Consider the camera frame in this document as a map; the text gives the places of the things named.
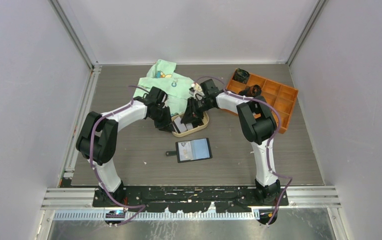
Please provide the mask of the white striped card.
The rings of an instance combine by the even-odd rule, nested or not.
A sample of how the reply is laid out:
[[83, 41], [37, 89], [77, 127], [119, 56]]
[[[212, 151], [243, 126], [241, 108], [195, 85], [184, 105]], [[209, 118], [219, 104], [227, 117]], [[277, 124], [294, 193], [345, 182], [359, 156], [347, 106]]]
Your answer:
[[176, 133], [182, 134], [194, 128], [191, 123], [185, 124], [185, 123], [182, 123], [181, 121], [182, 121], [181, 117], [177, 117], [173, 120], [173, 126]]

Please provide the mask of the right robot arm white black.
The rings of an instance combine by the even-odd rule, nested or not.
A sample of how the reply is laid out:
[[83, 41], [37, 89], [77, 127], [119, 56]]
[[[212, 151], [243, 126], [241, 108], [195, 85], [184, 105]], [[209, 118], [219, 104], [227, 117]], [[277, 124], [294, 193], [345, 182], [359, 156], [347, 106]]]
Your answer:
[[219, 90], [212, 79], [202, 82], [200, 86], [203, 94], [196, 93], [187, 99], [182, 122], [195, 123], [203, 118], [204, 112], [213, 108], [236, 113], [242, 133], [254, 152], [257, 201], [269, 205], [281, 192], [272, 150], [280, 122], [278, 113], [262, 96], [249, 97]]

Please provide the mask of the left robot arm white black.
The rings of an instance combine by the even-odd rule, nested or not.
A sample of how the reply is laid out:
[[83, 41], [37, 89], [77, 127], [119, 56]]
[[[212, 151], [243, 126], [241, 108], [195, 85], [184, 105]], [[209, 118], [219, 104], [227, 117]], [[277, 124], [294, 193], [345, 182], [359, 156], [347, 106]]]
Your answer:
[[89, 161], [105, 191], [105, 200], [117, 207], [124, 202], [124, 183], [117, 174], [113, 156], [117, 135], [130, 124], [150, 118], [155, 128], [172, 132], [170, 108], [166, 105], [165, 91], [152, 87], [144, 96], [136, 96], [126, 105], [106, 113], [91, 111], [85, 118], [76, 142], [76, 149]]

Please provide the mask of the green cartoon print cloth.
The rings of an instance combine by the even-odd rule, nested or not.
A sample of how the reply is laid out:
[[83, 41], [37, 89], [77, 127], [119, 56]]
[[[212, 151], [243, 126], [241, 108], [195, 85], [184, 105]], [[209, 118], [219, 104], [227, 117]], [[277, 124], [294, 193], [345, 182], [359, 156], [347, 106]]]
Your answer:
[[187, 100], [192, 95], [190, 88], [194, 81], [175, 72], [176, 63], [159, 59], [148, 71], [146, 77], [138, 81], [135, 97], [142, 97], [145, 91], [157, 87], [167, 93], [166, 105], [170, 107], [171, 116], [183, 114]]

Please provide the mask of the black leather card holder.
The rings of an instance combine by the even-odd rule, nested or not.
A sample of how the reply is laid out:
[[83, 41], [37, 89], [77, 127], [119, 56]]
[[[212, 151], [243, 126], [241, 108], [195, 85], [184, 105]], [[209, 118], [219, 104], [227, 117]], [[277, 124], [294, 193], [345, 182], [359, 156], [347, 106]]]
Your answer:
[[178, 163], [211, 159], [213, 157], [208, 138], [183, 140], [175, 143], [175, 150], [165, 152], [167, 157], [176, 157]]

